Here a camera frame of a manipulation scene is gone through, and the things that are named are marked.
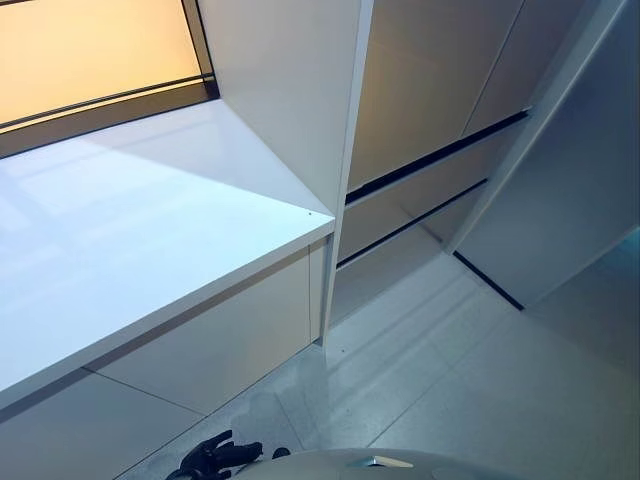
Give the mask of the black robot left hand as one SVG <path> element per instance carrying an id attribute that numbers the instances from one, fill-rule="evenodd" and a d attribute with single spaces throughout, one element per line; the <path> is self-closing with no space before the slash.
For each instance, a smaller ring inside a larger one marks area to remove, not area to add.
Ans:
<path id="1" fill-rule="evenodd" d="M 166 480 L 229 479 L 232 467 L 252 463 L 263 454 L 261 442 L 236 445 L 231 440 L 232 434 L 231 430 L 226 430 L 197 444 Z"/>

